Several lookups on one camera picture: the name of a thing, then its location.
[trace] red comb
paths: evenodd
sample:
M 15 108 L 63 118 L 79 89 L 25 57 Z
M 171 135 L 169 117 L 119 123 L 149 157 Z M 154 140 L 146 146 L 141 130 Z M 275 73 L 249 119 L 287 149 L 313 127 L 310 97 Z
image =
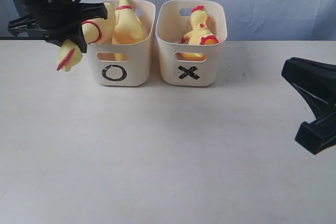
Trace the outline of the red comb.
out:
M 74 55 L 75 49 L 72 48 L 68 54 L 64 57 L 64 59 L 60 62 L 60 64 L 57 67 L 57 71 L 59 71 L 62 67 L 64 67 L 71 59 L 71 57 Z
M 204 6 L 203 5 L 199 5 L 197 7 L 195 7 L 194 9 L 191 10 L 191 13 L 197 11 L 197 10 L 204 10 Z

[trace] yellow rubber chicken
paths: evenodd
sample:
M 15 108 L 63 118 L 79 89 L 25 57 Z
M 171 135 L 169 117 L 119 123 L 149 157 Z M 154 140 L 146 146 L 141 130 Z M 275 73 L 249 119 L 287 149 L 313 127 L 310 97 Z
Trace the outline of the yellow rubber chicken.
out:
M 186 33 L 181 40 L 181 43 L 188 41 L 189 45 L 212 45 L 219 43 L 216 36 L 209 30 L 206 22 L 210 19 L 204 6 L 197 6 L 192 9 L 190 23 L 192 30 Z M 193 54 L 188 52 L 181 53 L 182 60 L 204 61 L 205 54 Z
M 107 19 L 95 18 L 82 23 L 82 30 L 87 45 L 90 43 L 102 44 L 112 38 L 116 24 L 114 8 L 110 3 L 104 3 L 104 5 L 108 11 Z M 57 71 L 63 69 L 68 72 L 73 66 L 77 65 L 81 59 L 82 52 L 79 47 L 67 39 L 63 42 L 59 52 Z
M 116 25 L 114 27 L 112 43 L 115 45 L 129 45 L 144 40 L 144 33 L 139 17 L 136 15 L 128 0 L 119 0 L 115 10 Z M 117 61 L 124 60 L 124 55 L 115 53 Z

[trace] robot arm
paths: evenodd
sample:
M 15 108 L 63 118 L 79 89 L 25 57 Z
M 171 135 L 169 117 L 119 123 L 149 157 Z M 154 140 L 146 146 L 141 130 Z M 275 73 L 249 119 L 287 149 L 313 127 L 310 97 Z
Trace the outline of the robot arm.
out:
M 88 19 L 107 19 L 103 3 L 86 4 L 81 0 L 20 0 L 29 15 L 9 22 L 8 31 L 14 36 L 24 32 L 43 35 L 46 42 L 61 46 L 70 39 L 86 53 L 87 44 L 81 23 Z

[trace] tabletop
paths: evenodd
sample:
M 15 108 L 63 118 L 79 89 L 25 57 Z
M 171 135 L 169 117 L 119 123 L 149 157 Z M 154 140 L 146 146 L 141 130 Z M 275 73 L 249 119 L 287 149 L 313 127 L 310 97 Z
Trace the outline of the tabletop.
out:
M 59 48 L 0 41 L 0 223 L 315 224 L 336 220 L 336 148 L 294 141 L 314 116 L 286 59 L 334 41 L 227 41 L 216 82 L 105 87 Z

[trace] rubber chicken head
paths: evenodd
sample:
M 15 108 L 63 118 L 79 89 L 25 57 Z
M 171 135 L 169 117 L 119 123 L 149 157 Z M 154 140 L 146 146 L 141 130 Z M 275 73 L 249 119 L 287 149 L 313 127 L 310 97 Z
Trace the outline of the rubber chicken head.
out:
M 206 22 L 210 19 L 203 5 L 195 7 L 191 11 L 190 23 L 193 29 L 207 28 Z

